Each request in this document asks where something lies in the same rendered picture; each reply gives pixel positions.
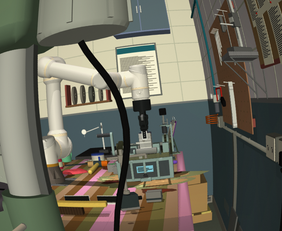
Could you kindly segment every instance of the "blue wall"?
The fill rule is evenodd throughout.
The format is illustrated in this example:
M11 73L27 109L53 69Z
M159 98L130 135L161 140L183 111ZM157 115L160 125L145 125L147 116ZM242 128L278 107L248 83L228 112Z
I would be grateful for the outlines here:
M181 104L153 106L147 111L149 128L152 133L153 142L161 142L162 131L159 125L162 124L162 116L159 115L159 108L166 108L165 116L170 122L172 116L177 120L175 141L179 151L183 151L186 171L207 171L205 173L208 182L208 195L213 194L212 182L212 149L210 125L205 123L205 116L209 115L208 101L189 102ZM130 127L130 142L138 142L140 132L138 112L127 109ZM102 147L102 139L96 134L101 133L100 129L88 132L85 137L81 134L82 129L87 131L103 125L103 132L114 134L114 143L123 140L122 125L118 110L96 112L63 117L64 129L73 143L72 157L75 157L85 150L94 147ZM41 131L45 136L49 132L48 119L42 119ZM110 139L105 138L105 145L110 146Z
M256 119L254 135L234 129L245 137L266 146L266 134L282 134L282 104L252 103ZM233 137L225 129L211 125L213 159L213 195L220 214L228 228L229 211L233 206L234 156ZM266 154L237 138L237 208L236 213L243 230L280 230L282 205L281 167Z

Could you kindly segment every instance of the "blue cabinet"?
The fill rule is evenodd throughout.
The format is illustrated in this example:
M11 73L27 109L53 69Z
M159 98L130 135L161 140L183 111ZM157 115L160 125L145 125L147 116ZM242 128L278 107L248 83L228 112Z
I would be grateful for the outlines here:
M171 33L164 0L131 0L131 7L133 22L116 39Z

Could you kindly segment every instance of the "workbench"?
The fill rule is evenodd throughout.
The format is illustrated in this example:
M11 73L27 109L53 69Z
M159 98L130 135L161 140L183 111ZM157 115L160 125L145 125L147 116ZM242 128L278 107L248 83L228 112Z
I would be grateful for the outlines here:
M87 160L73 160L68 164L84 163ZM174 171L185 171L183 154L177 155L178 163ZM66 169L82 168L88 170L87 165L65 166ZM106 167L98 168L93 174L64 175L71 182L67 186L52 186L57 200L65 200L64 195L89 195L91 201L97 200L97 195L116 195L117 189L102 186L99 177L113 175ZM145 190L129 188L142 196L140 209L121 211L120 230L125 231L194 231L189 199L188 184L180 183L159 187L163 192L162 202L147 203ZM115 204L108 204L105 208L84 208L84 215L61 215L66 231L113 231Z

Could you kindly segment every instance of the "blue and white container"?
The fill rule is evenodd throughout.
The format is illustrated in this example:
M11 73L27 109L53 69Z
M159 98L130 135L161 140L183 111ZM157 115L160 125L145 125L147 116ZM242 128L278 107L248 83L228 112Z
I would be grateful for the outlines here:
M91 156L92 156L92 161L105 160L104 153L92 153Z

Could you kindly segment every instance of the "grinding disc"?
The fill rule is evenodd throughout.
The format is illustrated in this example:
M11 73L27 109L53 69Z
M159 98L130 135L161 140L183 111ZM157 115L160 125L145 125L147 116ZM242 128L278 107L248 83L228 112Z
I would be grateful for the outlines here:
M73 104L77 104L78 102L78 92L76 87L72 87L71 89L71 101Z
M90 102L95 102L95 89L94 87L88 87L88 99Z
M98 90L99 101L103 101L103 91L101 89Z
M80 99L81 99L81 103L85 103L86 101L86 92L85 92L85 87L84 85L80 86Z

